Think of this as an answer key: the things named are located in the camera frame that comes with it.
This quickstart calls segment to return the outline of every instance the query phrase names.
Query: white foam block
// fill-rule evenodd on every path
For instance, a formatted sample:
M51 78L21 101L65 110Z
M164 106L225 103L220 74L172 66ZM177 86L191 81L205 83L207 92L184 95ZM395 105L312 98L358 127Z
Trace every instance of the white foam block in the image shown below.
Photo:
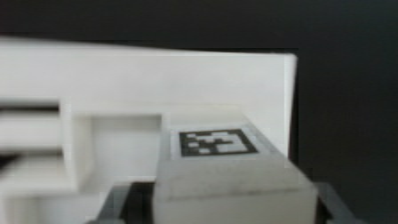
M184 147L180 145L175 149L177 142L168 139L186 132L186 128L177 129L173 123L168 123L161 144L161 151L168 153L161 153L159 157L152 199L156 224L312 224L314 222L312 183L244 118L236 121L246 122L232 129L243 131L246 138L248 135L255 136L255 139L248 139L255 140L252 145L257 152L228 150L221 155L207 153L195 156L182 154L168 156ZM186 121L189 123L186 133L195 132L193 122L191 116L191 121ZM207 129L207 134L225 129L228 127L216 124ZM196 128L200 135L202 131L205 127Z
M0 150L60 147L56 114L6 113L0 115Z

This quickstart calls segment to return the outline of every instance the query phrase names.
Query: black background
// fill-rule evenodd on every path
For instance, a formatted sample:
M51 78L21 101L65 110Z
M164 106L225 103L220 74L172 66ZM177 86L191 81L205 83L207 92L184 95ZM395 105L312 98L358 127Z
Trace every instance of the black background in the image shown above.
M398 1L0 1L0 32L298 55L291 160L358 218L398 223Z

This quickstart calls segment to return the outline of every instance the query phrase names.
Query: white panel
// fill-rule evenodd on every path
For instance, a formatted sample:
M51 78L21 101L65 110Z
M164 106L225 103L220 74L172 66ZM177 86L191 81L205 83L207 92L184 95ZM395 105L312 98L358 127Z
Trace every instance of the white panel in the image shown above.
M0 96L236 104L287 153L294 56L0 40Z

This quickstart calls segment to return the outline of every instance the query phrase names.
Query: blurred white object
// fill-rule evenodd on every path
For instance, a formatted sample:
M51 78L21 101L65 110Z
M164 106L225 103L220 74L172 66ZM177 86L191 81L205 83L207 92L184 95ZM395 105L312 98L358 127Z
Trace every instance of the blurred white object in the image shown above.
M60 99L63 160L61 163L51 160L47 164L65 168L53 169L54 173L56 170L65 171L69 179L61 180L76 186L92 167L90 152L83 150L90 148L90 128L108 132L118 131L109 128L111 122L104 122L102 119L156 115L161 116L161 122L166 122L168 118L163 115L170 113L172 105L230 105L239 108L282 154L287 155L294 63L296 58L291 54L195 52L0 38L0 97L31 96L37 99ZM172 114L173 124L184 124L186 119L189 120L186 113L180 111ZM220 117L207 123L216 125L225 119ZM116 149L129 149L131 142L115 141L97 134L97 143L111 142ZM124 166L118 164L116 156L140 155L138 159L134 158L140 162L127 164L129 175L122 173L124 176L118 176L118 168L106 170L106 177L115 176L116 180L154 178L156 150L143 151L136 146L152 146L156 137L138 138L134 141L129 154L120 151L106 152L106 159L95 158L102 167L109 168L113 164L113 167ZM111 147L97 146L95 150L100 150L104 155ZM44 186L51 186L45 183L42 181L42 185L33 184L33 189L26 187L24 192L45 189ZM56 194L40 197L35 201L37 207L42 208L40 223L83 223L86 217L95 216L92 198L95 196L88 194L81 197Z

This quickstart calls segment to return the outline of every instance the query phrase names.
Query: white surface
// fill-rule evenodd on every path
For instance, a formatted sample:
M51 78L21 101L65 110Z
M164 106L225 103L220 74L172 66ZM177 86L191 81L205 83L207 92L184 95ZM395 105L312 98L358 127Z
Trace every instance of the white surface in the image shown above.
M56 114L0 114L0 151L60 150L60 119Z
M21 158L0 174L1 195L45 195L70 192L72 183L58 157Z

